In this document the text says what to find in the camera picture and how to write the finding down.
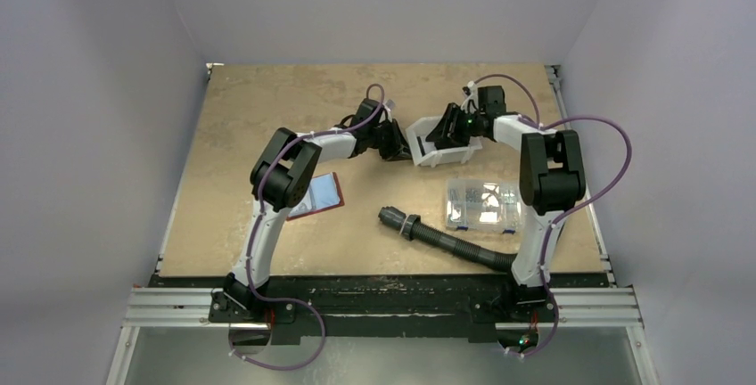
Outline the red leather card holder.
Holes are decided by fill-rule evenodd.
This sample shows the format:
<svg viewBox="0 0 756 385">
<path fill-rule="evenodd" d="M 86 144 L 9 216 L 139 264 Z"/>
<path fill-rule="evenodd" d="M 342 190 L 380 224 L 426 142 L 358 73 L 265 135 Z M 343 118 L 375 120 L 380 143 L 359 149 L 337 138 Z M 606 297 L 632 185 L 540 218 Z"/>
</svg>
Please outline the red leather card holder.
<svg viewBox="0 0 756 385">
<path fill-rule="evenodd" d="M 287 219 L 294 220 L 342 207 L 345 204 L 339 178 L 335 172 L 316 176 L 299 204 L 289 213 Z"/>
</svg>

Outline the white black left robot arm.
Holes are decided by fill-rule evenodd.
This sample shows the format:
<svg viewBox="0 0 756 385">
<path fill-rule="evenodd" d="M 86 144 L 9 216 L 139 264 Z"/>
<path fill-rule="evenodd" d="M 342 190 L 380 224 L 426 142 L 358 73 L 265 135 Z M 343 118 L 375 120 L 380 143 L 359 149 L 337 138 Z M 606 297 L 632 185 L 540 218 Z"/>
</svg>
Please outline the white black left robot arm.
<svg viewBox="0 0 756 385">
<path fill-rule="evenodd" d="M 386 161 L 410 158 L 406 139 L 391 116 L 392 102 L 365 98 L 339 125 L 316 132 L 277 129 L 253 167 L 251 227 L 242 252 L 226 276 L 224 295 L 245 322 L 263 316 L 272 257 L 284 223 L 305 198 L 316 167 L 351 159 L 369 149 Z"/>
</svg>

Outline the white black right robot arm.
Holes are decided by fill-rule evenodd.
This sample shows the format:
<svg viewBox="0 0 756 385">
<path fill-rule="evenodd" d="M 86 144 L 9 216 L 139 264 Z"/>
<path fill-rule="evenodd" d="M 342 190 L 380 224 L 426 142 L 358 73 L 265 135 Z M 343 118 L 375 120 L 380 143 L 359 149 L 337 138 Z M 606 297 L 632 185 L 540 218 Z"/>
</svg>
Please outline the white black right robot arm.
<svg viewBox="0 0 756 385">
<path fill-rule="evenodd" d="M 520 153 L 519 192 L 528 209 L 521 246 L 515 255 L 477 244 L 415 221 L 407 236 L 474 263 L 506 272 L 500 306 L 521 320 L 548 299 L 549 264 L 558 238 L 558 216 L 582 200 L 586 191 L 579 137 L 573 130 L 546 130 L 509 111 L 502 86 L 464 88 L 462 104 L 450 103 L 436 127 L 422 139 L 435 155 L 462 149 L 474 137 L 504 143 Z"/>
</svg>

